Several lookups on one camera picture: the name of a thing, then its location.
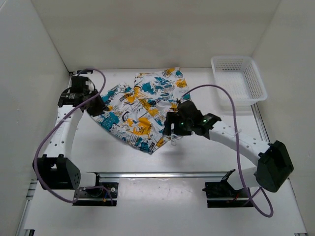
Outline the colourful printed shorts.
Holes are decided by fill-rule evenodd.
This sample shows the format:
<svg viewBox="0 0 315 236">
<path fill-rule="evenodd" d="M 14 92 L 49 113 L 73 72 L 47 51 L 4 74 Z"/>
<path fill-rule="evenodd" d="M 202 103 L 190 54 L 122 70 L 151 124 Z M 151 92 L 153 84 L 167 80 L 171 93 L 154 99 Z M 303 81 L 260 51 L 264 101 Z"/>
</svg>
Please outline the colourful printed shorts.
<svg viewBox="0 0 315 236">
<path fill-rule="evenodd" d="M 116 138 L 152 154 L 171 139 L 163 134 L 167 112 L 177 111 L 177 100 L 189 100 L 188 91 L 178 67 L 139 73 L 134 86 L 120 83 L 102 94 L 109 110 L 93 119 Z"/>
</svg>

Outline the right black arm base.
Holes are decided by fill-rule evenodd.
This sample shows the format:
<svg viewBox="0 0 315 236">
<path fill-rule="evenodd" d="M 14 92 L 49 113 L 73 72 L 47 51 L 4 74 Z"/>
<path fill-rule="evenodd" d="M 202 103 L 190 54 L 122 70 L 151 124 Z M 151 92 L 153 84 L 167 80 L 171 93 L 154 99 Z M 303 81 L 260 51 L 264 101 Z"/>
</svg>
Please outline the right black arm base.
<svg viewBox="0 0 315 236">
<path fill-rule="evenodd" d="M 227 182 L 206 182 L 207 208 L 253 207 L 244 189 L 234 190 Z"/>
</svg>

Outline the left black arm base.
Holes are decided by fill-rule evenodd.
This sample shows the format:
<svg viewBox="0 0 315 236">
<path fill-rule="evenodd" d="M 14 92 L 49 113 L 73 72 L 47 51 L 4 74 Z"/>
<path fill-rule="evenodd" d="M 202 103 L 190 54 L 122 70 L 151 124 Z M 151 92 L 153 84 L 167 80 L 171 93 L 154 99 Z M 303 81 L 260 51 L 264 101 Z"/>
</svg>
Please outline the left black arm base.
<svg viewBox="0 0 315 236">
<path fill-rule="evenodd" d="M 74 194 L 74 198 L 78 201 L 73 203 L 73 206 L 85 206 L 85 207 L 115 207 L 118 202 L 119 192 L 119 178 L 118 177 L 107 177 L 99 175 L 96 177 L 96 185 L 105 187 L 81 190 Z"/>
</svg>

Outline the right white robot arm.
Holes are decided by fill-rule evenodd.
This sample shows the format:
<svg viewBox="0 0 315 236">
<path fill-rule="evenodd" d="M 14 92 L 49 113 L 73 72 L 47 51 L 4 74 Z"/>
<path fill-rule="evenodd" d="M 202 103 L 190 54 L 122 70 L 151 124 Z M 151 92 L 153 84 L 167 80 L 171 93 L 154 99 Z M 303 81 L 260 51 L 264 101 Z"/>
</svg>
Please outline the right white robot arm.
<svg viewBox="0 0 315 236">
<path fill-rule="evenodd" d="M 262 187 L 277 192 L 294 170 L 286 146 L 280 142 L 259 141 L 246 134 L 236 133 L 214 114 L 203 115 L 192 101 L 179 104 L 168 112 L 164 122 L 164 135 L 188 136 L 196 134 L 221 143 L 250 160 L 255 167 L 229 171 L 220 181 L 219 189 L 226 196 L 233 196 L 247 187 Z"/>
</svg>

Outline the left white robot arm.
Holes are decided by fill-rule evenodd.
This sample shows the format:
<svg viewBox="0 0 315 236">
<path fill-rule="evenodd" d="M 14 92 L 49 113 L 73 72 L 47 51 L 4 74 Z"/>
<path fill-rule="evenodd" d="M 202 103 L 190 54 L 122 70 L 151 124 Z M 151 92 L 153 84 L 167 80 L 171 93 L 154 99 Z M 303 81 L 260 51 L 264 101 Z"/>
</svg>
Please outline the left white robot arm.
<svg viewBox="0 0 315 236">
<path fill-rule="evenodd" d="M 107 110 L 108 107 L 88 77 L 71 78 L 71 86 L 62 92 L 58 101 L 57 129 L 48 138 L 49 144 L 43 155 L 33 163 L 42 178 L 43 189 L 74 190 L 86 187 L 93 197 L 102 194 L 103 184 L 96 180 L 96 174 L 81 171 L 71 161 L 71 150 L 83 113 L 96 117 Z"/>
</svg>

